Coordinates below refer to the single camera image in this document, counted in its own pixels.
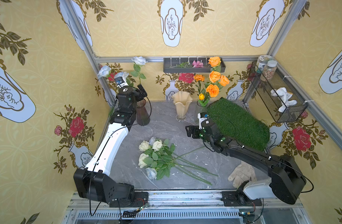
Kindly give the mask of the small orange marigold stem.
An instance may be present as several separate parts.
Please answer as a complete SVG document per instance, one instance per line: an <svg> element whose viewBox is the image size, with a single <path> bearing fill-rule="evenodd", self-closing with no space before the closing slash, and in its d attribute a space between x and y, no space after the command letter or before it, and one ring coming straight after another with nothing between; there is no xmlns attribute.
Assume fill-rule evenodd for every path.
<svg viewBox="0 0 342 224"><path fill-rule="evenodd" d="M219 87L217 85L209 85L205 91L205 103L208 104L211 98L215 98L218 96Z"/></svg>

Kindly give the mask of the white rose top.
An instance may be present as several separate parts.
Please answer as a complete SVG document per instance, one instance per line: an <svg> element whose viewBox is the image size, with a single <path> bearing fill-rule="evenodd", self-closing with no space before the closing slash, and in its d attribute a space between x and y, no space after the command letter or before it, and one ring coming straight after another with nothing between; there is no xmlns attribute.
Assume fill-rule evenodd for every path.
<svg viewBox="0 0 342 224"><path fill-rule="evenodd" d="M149 140L149 144L152 146L155 141L156 141L156 138L155 137L151 137L151 139Z"/></svg>

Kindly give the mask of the orange rose stem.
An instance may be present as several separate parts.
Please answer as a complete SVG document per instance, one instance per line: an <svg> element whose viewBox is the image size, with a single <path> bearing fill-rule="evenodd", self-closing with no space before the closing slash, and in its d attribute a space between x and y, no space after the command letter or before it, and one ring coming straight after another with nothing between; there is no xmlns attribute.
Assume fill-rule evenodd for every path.
<svg viewBox="0 0 342 224"><path fill-rule="evenodd" d="M226 76L221 75L220 79L216 82L216 85L218 86L219 90L221 90L223 87L227 86L230 83L229 79Z"/></svg>
<svg viewBox="0 0 342 224"><path fill-rule="evenodd" d="M212 71L221 72L221 58L211 57L208 60L208 64L212 67Z"/></svg>
<svg viewBox="0 0 342 224"><path fill-rule="evenodd" d="M221 74L217 71L212 71L209 75L209 80L211 83L215 83L217 81L219 81L221 78Z"/></svg>

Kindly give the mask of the orange marigold flower stem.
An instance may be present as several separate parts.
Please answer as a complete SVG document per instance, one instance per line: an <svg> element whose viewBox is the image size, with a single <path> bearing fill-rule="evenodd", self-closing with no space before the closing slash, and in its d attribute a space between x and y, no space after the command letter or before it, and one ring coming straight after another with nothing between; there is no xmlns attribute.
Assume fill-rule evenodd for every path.
<svg viewBox="0 0 342 224"><path fill-rule="evenodd" d="M195 74L193 77L196 87L197 87L197 91L198 91L198 96L202 93L205 94L205 89L202 86L204 81L205 81L205 77L201 74Z"/></svg>

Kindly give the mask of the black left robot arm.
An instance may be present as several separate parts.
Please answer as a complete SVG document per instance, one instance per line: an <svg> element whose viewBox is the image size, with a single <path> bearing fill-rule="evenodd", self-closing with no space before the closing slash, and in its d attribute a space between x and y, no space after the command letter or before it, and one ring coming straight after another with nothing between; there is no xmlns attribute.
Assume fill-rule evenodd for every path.
<svg viewBox="0 0 342 224"><path fill-rule="evenodd" d="M109 117L108 129L102 143L89 163L74 173L79 197L108 204L115 201L122 201L126 205L134 203L134 186L117 183L110 177L110 171L121 143L135 125L137 103L145 97L147 92L142 85L125 85L119 89L119 106Z"/></svg>

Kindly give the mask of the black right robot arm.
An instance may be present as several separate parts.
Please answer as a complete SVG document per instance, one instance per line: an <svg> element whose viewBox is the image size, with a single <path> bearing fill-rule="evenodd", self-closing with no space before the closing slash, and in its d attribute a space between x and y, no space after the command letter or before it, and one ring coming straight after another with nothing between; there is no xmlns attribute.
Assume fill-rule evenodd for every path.
<svg viewBox="0 0 342 224"><path fill-rule="evenodd" d="M244 181L236 190L239 204L260 198L277 198L286 204L295 204L307 183L294 158L267 154L238 143L221 134L211 119L185 129L188 137L202 139L212 151L239 159L268 175L265 180Z"/></svg>

